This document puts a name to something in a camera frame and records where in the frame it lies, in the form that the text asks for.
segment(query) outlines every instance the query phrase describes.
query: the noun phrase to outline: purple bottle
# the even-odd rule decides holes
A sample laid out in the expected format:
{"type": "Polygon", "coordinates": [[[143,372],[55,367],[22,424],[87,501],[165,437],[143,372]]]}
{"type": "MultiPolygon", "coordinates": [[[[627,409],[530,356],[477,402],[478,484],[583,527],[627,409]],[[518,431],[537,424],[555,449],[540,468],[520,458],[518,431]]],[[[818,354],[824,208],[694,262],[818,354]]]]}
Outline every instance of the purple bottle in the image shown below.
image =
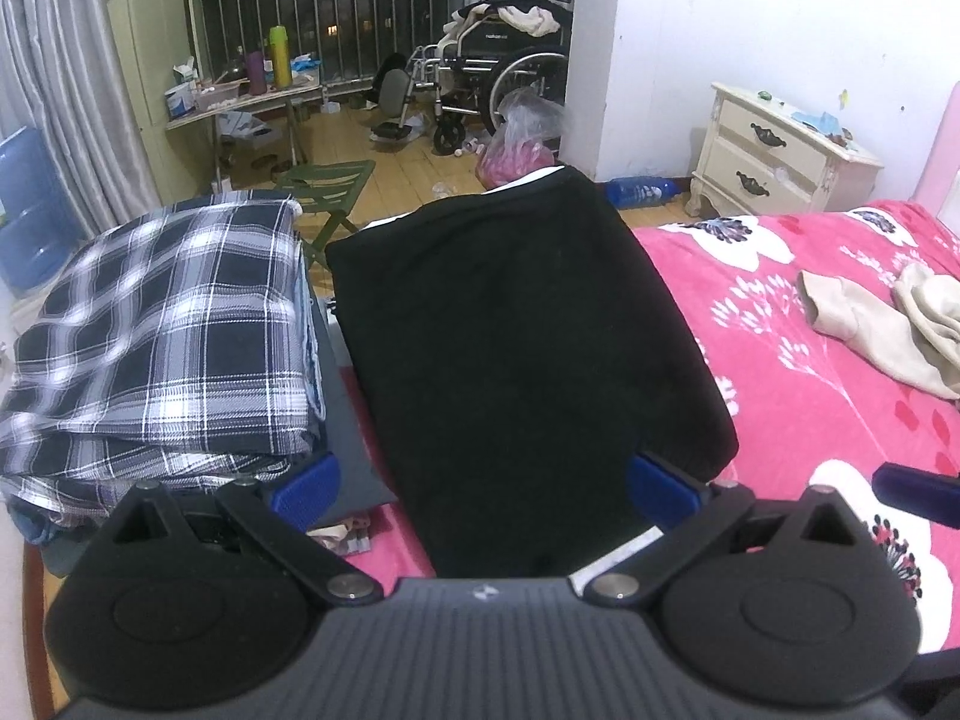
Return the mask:
{"type": "Polygon", "coordinates": [[[267,77],[263,71],[263,52],[247,54],[247,79],[250,81],[250,94],[262,95],[267,91],[267,77]]]}

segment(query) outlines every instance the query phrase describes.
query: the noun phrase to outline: clothes pile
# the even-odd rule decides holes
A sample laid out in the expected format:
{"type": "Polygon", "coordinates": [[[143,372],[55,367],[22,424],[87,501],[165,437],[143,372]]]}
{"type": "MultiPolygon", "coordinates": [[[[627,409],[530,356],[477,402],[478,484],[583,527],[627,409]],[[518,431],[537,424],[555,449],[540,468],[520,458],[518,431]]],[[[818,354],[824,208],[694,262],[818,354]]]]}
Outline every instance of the clothes pile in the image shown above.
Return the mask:
{"type": "Polygon", "coordinates": [[[481,0],[455,11],[453,20],[443,26],[440,39],[440,54],[443,47],[457,41],[474,23],[496,8],[500,19],[521,32],[534,37],[544,37],[573,26],[573,10],[570,0],[481,0]]]}
{"type": "Polygon", "coordinates": [[[275,191],[162,208],[102,234],[18,338],[0,493],[32,541],[131,485],[277,479],[325,447],[309,284],[275,191]]]}
{"type": "Polygon", "coordinates": [[[909,263],[893,286],[896,308],[850,279],[801,271],[818,333],[838,338],[890,378],[960,399],[960,281],[909,263]]]}

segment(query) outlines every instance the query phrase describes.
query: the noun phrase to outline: pink bedsheet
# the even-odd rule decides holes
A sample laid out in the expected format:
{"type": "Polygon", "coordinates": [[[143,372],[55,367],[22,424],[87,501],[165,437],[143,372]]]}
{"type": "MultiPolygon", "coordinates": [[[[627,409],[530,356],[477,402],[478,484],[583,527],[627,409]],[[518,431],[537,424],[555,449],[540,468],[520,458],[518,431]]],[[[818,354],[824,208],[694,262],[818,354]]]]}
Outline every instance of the pink bedsheet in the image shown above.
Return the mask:
{"type": "MultiPolygon", "coordinates": [[[[671,224],[635,235],[698,338],[733,415],[740,450],[721,478],[775,499],[797,498],[813,482],[838,488],[916,599],[922,652],[959,645],[960,625],[952,620],[960,533],[882,506],[869,480],[884,461],[956,475],[960,415],[814,333],[794,284],[801,269],[841,275],[889,301],[890,286],[910,261],[960,278],[960,241],[920,206],[900,202],[846,214],[671,224]]],[[[343,372],[360,402],[352,370],[343,372]]],[[[379,461],[366,410],[363,418],[379,461]]],[[[388,591],[398,577],[432,575],[400,507],[378,509],[373,533],[373,551],[352,562],[388,591]]]]}

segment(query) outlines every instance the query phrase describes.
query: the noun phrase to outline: gray curtain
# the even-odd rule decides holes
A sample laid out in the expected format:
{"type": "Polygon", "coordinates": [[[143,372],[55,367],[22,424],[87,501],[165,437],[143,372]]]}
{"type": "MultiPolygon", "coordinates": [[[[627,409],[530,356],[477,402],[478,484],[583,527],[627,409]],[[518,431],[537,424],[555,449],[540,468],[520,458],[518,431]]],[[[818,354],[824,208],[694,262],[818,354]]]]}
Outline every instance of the gray curtain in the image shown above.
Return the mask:
{"type": "Polygon", "coordinates": [[[89,235],[160,207],[104,0],[0,0],[0,137],[43,132],[89,235]]]}

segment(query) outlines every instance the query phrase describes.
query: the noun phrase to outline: beige cloth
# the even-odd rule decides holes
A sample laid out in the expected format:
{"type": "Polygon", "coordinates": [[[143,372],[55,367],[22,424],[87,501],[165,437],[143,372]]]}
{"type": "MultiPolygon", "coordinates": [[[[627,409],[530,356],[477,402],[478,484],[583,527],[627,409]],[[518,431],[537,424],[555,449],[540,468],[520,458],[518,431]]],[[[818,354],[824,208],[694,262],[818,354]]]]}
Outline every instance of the beige cloth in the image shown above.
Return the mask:
{"type": "Polygon", "coordinates": [[[894,284],[896,308],[846,278],[801,271],[798,286],[818,333],[896,381],[960,398],[960,281],[911,263],[894,284]]]}

